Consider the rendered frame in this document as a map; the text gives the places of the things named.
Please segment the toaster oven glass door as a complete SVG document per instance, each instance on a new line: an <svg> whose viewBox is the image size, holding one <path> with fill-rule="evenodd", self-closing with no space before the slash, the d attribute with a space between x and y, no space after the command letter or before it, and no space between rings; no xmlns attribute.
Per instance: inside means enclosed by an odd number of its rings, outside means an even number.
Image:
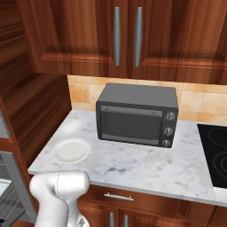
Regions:
<svg viewBox="0 0 227 227"><path fill-rule="evenodd" d="M120 142L157 145L160 137L161 118L101 111L101 136L104 139Z"/></svg>

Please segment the grey toaster oven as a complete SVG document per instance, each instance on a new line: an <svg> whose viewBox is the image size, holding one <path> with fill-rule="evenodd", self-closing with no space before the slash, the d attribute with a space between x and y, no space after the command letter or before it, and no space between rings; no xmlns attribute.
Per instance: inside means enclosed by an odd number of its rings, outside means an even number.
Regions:
<svg viewBox="0 0 227 227"><path fill-rule="evenodd" d="M176 89L174 87L159 87L151 85L136 85L126 83L108 83L96 102L96 122L98 138L101 136L101 106L118 106L126 108L136 108L145 110L162 111L161 128L158 147L162 145L163 140L168 140L171 146L176 132L176 123L178 116L178 103ZM172 121L166 119L167 113L173 112L176 117ZM173 134L166 136L164 129L170 127L174 130Z"/></svg>

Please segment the built-in grey oven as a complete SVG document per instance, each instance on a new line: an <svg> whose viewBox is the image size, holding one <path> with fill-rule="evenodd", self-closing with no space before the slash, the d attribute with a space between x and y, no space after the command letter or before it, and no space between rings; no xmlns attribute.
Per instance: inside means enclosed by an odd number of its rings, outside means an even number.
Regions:
<svg viewBox="0 0 227 227"><path fill-rule="evenodd" d="M8 128L7 120L5 118L5 110L2 108L2 106L0 104L0 151L13 153L14 158L16 160L16 156L15 156L14 151L11 148L11 145L12 145L11 132ZM23 222L23 221L21 221L21 222L22 222L22 225L18 226L18 227L35 227L34 223L28 223L28 222Z"/></svg>

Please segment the metal oven rack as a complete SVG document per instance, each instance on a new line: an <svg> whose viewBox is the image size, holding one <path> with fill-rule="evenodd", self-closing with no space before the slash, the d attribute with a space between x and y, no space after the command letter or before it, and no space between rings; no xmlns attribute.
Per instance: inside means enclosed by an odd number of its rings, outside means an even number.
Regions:
<svg viewBox="0 0 227 227"><path fill-rule="evenodd" d="M0 160L0 224L15 222L25 213L4 162Z"/></svg>

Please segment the white round plate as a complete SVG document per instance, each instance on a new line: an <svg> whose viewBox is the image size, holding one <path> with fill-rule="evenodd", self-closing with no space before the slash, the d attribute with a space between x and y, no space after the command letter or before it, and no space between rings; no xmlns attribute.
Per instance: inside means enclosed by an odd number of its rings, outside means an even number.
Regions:
<svg viewBox="0 0 227 227"><path fill-rule="evenodd" d="M90 155L90 144L81 138L69 138L58 142L52 149L53 159L61 164L75 164Z"/></svg>

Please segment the wooden tall cabinet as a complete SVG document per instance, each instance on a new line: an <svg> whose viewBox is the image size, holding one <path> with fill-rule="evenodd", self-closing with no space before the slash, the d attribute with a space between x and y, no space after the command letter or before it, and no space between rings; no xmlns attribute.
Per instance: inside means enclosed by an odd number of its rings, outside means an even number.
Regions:
<svg viewBox="0 0 227 227"><path fill-rule="evenodd" d="M0 0L0 104L36 211L27 169L70 112L71 102L64 75L33 71L16 0Z"/></svg>

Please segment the wooden drawer front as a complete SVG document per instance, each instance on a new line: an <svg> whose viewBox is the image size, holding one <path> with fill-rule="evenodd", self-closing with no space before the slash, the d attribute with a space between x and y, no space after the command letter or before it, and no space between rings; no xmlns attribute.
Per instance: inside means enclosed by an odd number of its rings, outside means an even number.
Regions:
<svg viewBox="0 0 227 227"><path fill-rule="evenodd" d="M210 217L209 227L227 227L227 207L215 207Z"/></svg>
<svg viewBox="0 0 227 227"><path fill-rule="evenodd" d="M134 201L107 198L104 196L104 193L108 192L125 197L131 196ZM86 200L95 200L98 202L104 202L106 204L130 207L140 211L147 211L164 216L180 218L186 218L188 216L189 209L192 205L192 203L189 201L182 201L142 192L131 192L127 190L114 189L93 184L90 186L84 198Z"/></svg>

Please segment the wooden base cupboard door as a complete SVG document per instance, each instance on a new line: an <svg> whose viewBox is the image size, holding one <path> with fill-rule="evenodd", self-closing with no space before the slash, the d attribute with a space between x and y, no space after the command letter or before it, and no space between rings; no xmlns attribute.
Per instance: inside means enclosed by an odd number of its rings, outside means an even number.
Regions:
<svg viewBox="0 0 227 227"><path fill-rule="evenodd" d="M181 219L153 215L147 212L137 212L132 209L119 209L119 227L123 227L123 218L129 218L129 227L207 227L201 223L186 222Z"/></svg>
<svg viewBox="0 0 227 227"><path fill-rule="evenodd" d="M79 201L78 208L89 222L90 227L109 227L111 212L114 216L114 227L119 227L119 209L116 207Z"/></svg>

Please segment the black hob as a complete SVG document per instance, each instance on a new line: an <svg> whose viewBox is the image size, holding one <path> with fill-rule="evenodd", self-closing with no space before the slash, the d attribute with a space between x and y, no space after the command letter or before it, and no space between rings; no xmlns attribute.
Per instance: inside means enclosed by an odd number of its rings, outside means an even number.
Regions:
<svg viewBox="0 0 227 227"><path fill-rule="evenodd" d="M227 127L197 124L212 185L227 189Z"/></svg>

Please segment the wooden wall cupboard door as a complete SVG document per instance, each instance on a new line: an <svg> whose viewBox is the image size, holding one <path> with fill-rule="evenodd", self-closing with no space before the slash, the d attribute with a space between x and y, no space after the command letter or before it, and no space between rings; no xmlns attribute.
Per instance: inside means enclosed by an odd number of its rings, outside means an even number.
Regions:
<svg viewBox="0 0 227 227"><path fill-rule="evenodd" d="M135 67L137 7L142 45ZM128 77L227 85L227 0L129 0Z"/></svg>
<svg viewBox="0 0 227 227"><path fill-rule="evenodd" d="M16 0L33 71L125 78L129 0ZM114 7L121 59L114 62Z"/></svg>

